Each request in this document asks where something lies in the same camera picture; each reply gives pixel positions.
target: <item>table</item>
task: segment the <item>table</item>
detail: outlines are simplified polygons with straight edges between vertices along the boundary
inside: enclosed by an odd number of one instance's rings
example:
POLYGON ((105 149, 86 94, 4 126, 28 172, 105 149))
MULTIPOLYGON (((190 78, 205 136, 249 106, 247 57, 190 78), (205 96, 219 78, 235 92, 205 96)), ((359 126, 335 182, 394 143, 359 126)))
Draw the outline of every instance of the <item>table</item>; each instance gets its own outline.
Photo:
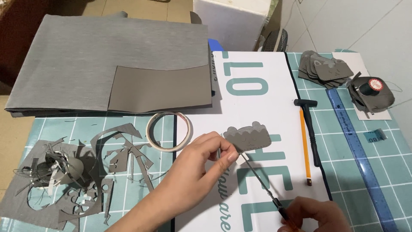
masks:
MULTIPOLYGON (((320 53, 332 58, 331 53, 320 53)), ((318 106, 311 109, 312 120, 318 145, 320 159, 326 173, 326 179, 333 200, 341 207, 354 231, 381 231, 377 215, 373 208, 369 194, 363 183, 358 167, 336 119, 332 105, 326 95, 325 88, 312 82, 297 78, 298 64, 301 53, 288 53, 288 60, 296 80, 297 88, 302 99, 318 101, 318 106)), ((399 231, 410 231, 412 225, 412 153, 399 130, 395 120, 390 121, 359 121, 353 109, 350 96, 344 87, 338 88, 339 95, 347 109, 349 117, 362 142, 363 148, 374 169, 379 185, 385 195, 393 218, 396 220, 399 231), (368 143, 363 135, 365 131, 382 128, 388 139, 376 143, 368 143)), ((27 141, 22 160, 38 139, 57 140, 67 136, 65 142, 78 143, 78 140, 90 146, 90 139, 97 133, 125 123, 132 123, 141 134, 144 134, 150 116, 135 116, 118 113, 82 113, 65 115, 64 117, 41 117, 34 120, 32 130, 27 141)), ((154 138, 162 141, 162 146, 171 147, 173 143, 173 116, 163 117, 154 129, 154 138)), ((133 138, 134 144, 146 142, 143 139, 133 138)), ((118 149, 123 141, 110 139, 103 147, 103 154, 107 150, 118 149)), ((161 175, 172 164, 170 153, 159 152, 153 148, 142 150, 154 165, 149 172, 154 177, 161 175)), ((122 217, 139 200, 148 194, 148 189, 141 187, 139 182, 133 184, 127 180, 131 176, 127 173, 107 175, 108 162, 101 164, 101 176, 113 178, 115 181, 111 217, 108 221, 112 225, 122 217)), ((137 162, 134 164, 134 179, 141 179, 137 162)), ((63 188, 57 188, 51 198, 45 198, 41 204, 52 203, 62 194, 63 188)), ((103 224, 104 213, 87 216, 80 219, 80 231, 103 231, 107 228, 103 224)), ((64 231, 71 231, 68 223, 64 231)), ((170 224, 164 225, 160 231, 169 231, 170 224)), ((31 224, 17 222, 4 218, 0 223, 0 231, 53 231, 31 224)))

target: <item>fingernail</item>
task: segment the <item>fingernail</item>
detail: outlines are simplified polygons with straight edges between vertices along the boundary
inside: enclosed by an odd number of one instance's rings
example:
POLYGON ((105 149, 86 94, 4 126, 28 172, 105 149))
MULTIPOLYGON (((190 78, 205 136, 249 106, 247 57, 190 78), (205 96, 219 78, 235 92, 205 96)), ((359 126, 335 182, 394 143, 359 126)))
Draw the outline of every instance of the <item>fingernail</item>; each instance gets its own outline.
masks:
POLYGON ((227 156, 227 161, 233 163, 237 160, 237 158, 239 157, 239 153, 237 152, 232 152, 227 156))

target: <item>blue ruler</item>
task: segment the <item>blue ruler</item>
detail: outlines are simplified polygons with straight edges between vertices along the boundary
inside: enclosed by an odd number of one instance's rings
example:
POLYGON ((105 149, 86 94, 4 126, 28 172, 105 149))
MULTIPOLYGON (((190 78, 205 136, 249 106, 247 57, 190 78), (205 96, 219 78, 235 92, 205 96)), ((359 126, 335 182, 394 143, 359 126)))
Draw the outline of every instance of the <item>blue ruler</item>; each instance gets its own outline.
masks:
POLYGON ((359 171, 365 182, 366 188, 372 199, 373 206, 378 214, 379 221, 381 223, 384 232, 397 232, 395 221, 393 220, 391 210, 385 200, 385 196, 379 186, 375 173, 372 170, 372 166, 369 163, 365 150, 363 150, 362 144, 356 134, 355 128, 349 119, 348 113, 343 106, 342 100, 339 97, 337 89, 326 90, 329 100, 332 103, 332 107, 336 113, 340 126, 358 165, 359 171))

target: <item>scissors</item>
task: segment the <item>scissors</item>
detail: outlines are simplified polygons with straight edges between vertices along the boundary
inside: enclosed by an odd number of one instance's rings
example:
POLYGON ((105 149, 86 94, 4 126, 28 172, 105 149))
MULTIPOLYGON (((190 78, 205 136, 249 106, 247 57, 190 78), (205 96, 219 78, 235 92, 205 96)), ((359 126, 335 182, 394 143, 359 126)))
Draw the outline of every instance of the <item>scissors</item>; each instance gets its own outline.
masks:
POLYGON ((293 232, 299 232, 298 227, 296 224, 291 220, 291 218, 287 215, 286 209, 282 206, 281 202, 279 199, 276 197, 273 197, 273 194, 269 189, 266 188, 265 184, 262 182, 258 174, 255 172, 255 170, 252 168, 252 166, 249 164, 248 158, 244 152, 241 153, 241 156, 243 159, 245 159, 246 163, 248 164, 249 168, 252 170, 253 174, 256 176, 256 178, 259 180, 259 182, 262 184, 262 186, 265 188, 267 191, 267 194, 272 198, 273 204, 275 204, 276 208, 278 209, 279 213, 282 215, 282 217, 285 219, 286 224, 292 229, 293 232))

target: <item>white paper sheet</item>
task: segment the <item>white paper sheet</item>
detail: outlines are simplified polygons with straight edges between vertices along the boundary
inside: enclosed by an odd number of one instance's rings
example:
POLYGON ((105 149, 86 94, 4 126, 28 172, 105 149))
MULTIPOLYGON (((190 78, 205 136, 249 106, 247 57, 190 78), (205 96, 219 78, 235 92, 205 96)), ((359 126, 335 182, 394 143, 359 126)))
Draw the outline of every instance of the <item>white paper sheet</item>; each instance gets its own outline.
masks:
MULTIPOLYGON (((345 61, 349 68, 353 72, 353 76, 351 79, 358 73, 362 73, 361 76, 369 76, 368 70, 363 63, 362 57, 360 53, 357 52, 332 52, 332 56, 335 59, 341 59, 345 61)), ((365 112, 359 111, 354 104, 353 107, 355 108, 356 115, 358 116, 359 120, 392 120, 391 115, 389 114, 388 110, 379 113, 368 113, 369 118, 366 116, 365 112)))
MULTIPOLYGON (((269 175, 269 190, 279 200, 294 199, 296 196, 306 196, 320 201, 329 200, 321 170, 313 165, 313 155, 309 151, 311 175, 313 186, 306 185, 306 172, 302 145, 302 132, 300 127, 299 107, 293 104, 297 98, 293 80, 286 63, 285 54, 282 52, 229 52, 229 58, 222 58, 222 52, 214 52, 215 65, 218 76, 219 90, 213 97, 213 108, 185 111, 186 116, 193 125, 193 139, 217 131, 223 134, 228 127, 237 129, 251 126, 253 121, 265 125, 269 134, 279 134, 281 141, 273 142, 263 152, 284 152, 285 159, 254 161, 254 168, 264 167, 264 173, 286 166, 290 174, 292 190, 286 190, 285 184, 290 188, 288 181, 283 181, 285 175, 269 175), (230 68, 230 76, 224 72, 224 63, 228 62, 255 62, 263 67, 230 68), (267 84, 267 92, 250 93, 250 96, 235 96, 228 91, 232 86, 232 79, 247 79, 260 81, 262 84, 249 85, 252 89, 261 89, 267 84)), ((234 89, 245 89, 244 84, 233 86, 234 89)), ((177 139, 181 141, 186 134, 186 124, 178 120, 177 139)), ((209 168, 213 163, 206 163, 209 168)), ((270 197, 261 187, 255 176, 242 178, 246 180, 247 193, 240 193, 237 172, 240 168, 247 168, 247 164, 234 163, 226 174, 222 175, 209 195, 194 209, 176 217, 176 231, 215 231, 215 232, 248 232, 248 231, 276 231, 282 226, 281 216, 277 211, 263 213, 246 213, 247 204, 267 202, 254 205, 255 209, 262 206, 273 206, 270 197)), ((314 220, 305 220, 303 229, 313 231, 317 228, 314 220)))

